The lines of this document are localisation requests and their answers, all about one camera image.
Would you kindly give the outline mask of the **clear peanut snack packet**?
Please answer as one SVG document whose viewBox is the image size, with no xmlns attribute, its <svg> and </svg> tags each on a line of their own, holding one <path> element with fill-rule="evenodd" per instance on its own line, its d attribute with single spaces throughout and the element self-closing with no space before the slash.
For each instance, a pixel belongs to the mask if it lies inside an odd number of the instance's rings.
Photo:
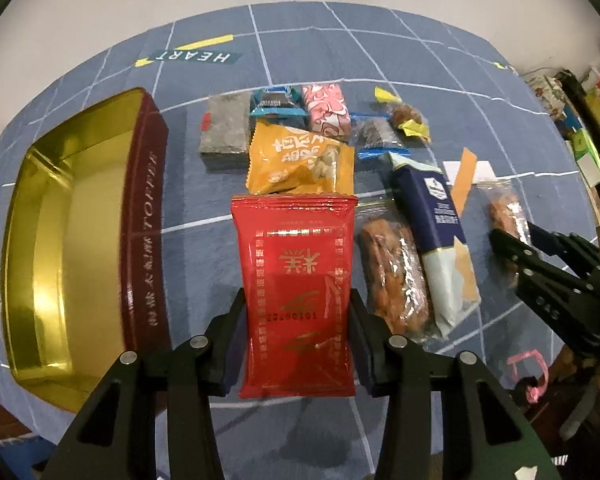
<svg viewBox="0 0 600 480">
<path fill-rule="evenodd" d="M 509 180 L 483 181 L 478 184 L 488 200 L 493 229 L 500 229 L 524 244 L 531 244 L 528 221 L 517 192 Z"/>
</svg>

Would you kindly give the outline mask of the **gold and red toffee tin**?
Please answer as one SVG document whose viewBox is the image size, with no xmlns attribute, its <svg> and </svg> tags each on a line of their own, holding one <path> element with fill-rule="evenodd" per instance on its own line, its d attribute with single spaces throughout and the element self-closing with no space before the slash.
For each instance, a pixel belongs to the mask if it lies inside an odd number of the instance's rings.
<svg viewBox="0 0 600 480">
<path fill-rule="evenodd" d="M 15 382 L 76 412 L 125 351 L 170 347 L 163 287 L 169 129 L 126 90 L 35 141 L 20 166 L 2 249 L 2 327 Z"/>
</svg>

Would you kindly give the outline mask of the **blue grid tablecloth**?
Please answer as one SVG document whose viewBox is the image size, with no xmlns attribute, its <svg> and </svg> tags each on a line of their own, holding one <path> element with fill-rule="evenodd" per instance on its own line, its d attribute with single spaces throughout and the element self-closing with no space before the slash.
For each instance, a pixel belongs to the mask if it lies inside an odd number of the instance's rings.
<svg viewBox="0 0 600 480">
<path fill-rule="evenodd" d="M 514 211 L 595 240 L 532 89 L 481 38 L 377 6 L 238 6 L 143 32 L 59 77 L 0 137 L 0 405 L 58 442 L 122 352 L 187 344 L 247 296 L 238 383 L 213 399 L 229 479 L 362 479 L 384 400 L 347 342 L 475 353 L 502 384 L 562 343 L 492 252 L 465 152 Z"/>
</svg>

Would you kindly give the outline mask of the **navy soda cracker packet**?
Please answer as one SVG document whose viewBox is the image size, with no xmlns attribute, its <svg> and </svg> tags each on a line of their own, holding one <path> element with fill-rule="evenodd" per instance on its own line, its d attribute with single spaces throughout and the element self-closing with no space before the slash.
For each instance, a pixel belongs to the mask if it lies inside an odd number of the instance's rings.
<svg viewBox="0 0 600 480">
<path fill-rule="evenodd" d="M 445 338 L 481 302 L 460 216 L 439 167 L 392 151 L 381 159 L 390 167 L 396 206 L 411 227 L 434 307 L 434 324 Z"/>
</svg>

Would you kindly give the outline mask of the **yellow-edged date candy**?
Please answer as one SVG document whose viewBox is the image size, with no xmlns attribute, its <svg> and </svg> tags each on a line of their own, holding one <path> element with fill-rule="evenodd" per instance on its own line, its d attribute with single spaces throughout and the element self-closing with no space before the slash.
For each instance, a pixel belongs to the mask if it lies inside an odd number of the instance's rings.
<svg viewBox="0 0 600 480">
<path fill-rule="evenodd" d="M 386 110 L 392 128 L 406 138 L 431 142 L 430 128 L 425 116 L 415 107 L 402 101 L 396 94 L 376 86 L 374 98 Z"/>
</svg>

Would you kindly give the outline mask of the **blue-edged dark sesame candy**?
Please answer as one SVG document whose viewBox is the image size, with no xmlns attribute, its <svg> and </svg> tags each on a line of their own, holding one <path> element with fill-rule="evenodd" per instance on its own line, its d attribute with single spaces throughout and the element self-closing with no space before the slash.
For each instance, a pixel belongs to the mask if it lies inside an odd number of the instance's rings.
<svg viewBox="0 0 600 480">
<path fill-rule="evenodd" d="M 349 144 L 358 160 L 378 159 L 385 153 L 411 155 L 385 115 L 353 114 Z"/>
</svg>

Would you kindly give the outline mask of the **blue chocolate candy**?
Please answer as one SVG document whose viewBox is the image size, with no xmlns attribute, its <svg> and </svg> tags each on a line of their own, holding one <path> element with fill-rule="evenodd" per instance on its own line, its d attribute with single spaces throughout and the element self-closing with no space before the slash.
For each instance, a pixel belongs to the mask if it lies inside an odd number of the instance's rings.
<svg viewBox="0 0 600 480">
<path fill-rule="evenodd" d="M 251 117 L 306 117 L 300 93 L 289 86 L 275 86 L 252 94 Z"/>
</svg>

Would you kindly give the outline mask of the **pink patterned candy packet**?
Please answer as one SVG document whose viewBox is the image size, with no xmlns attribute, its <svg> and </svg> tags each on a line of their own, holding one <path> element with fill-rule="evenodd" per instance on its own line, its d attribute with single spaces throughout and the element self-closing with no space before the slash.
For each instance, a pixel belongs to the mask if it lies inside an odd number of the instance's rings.
<svg viewBox="0 0 600 480">
<path fill-rule="evenodd" d="M 339 84 L 306 84 L 302 101 L 311 131 L 347 142 L 351 117 Z"/>
</svg>

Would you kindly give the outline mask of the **clear fried snack packet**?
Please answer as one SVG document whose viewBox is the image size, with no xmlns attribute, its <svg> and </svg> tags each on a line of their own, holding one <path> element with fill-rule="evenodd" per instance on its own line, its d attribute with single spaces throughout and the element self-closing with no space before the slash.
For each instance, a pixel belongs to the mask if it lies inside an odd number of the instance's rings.
<svg viewBox="0 0 600 480">
<path fill-rule="evenodd" d="M 432 307 L 411 227 L 388 202 L 363 207 L 358 221 L 368 307 L 393 335 L 424 341 Z"/>
</svg>

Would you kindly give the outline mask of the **red snack packet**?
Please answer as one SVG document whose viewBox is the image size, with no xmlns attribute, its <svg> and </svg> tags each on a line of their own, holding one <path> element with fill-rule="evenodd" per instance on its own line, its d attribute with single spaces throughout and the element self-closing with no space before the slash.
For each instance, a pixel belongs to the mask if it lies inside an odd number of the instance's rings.
<svg viewBox="0 0 600 480">
<path fill-rule="evenodd" d="M 243 399 L 352 396 L 353 195 L 237 195 L 248 316 Z"/>
</svg>

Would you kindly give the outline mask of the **orange nut snack packet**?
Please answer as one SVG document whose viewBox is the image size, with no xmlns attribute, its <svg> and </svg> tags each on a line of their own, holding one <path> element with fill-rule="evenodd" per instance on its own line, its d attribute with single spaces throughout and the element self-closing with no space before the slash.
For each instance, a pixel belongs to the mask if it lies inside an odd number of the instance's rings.
<svg viewBox="0 0 600 480">
<path fill-rule="evenodd" d="M 354 194 L 355 150 L 328 136 L 257 122 L 249 147 L 250 194 Z"/>
</svg>

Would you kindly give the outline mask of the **cluttered side shelf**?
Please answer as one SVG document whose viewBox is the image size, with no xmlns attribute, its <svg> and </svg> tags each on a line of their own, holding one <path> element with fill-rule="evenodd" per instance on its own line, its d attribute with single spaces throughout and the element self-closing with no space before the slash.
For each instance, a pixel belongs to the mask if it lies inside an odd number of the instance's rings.
<svg viewBox="0 0 600 480">
<path fill-rule="evenodd" d="M 584 182 L 600 236 L 600 72 L 580 81 L 566 68 L 539 67 L 522 75 L 565 139 Z"/>
</svg>

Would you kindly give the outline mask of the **grey sesame bar packet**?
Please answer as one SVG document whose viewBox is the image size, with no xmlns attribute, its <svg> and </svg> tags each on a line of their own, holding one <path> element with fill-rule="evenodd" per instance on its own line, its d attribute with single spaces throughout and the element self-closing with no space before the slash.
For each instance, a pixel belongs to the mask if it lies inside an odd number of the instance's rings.
<svg viewBox="0 0 600 480">
<path fill-rule="evenodd" d="M 199 155 L 208 167 L 245 166 L 251 140 L 250 113 L 249 92 L 210 96 L 199 142 Z"/>
</svg>

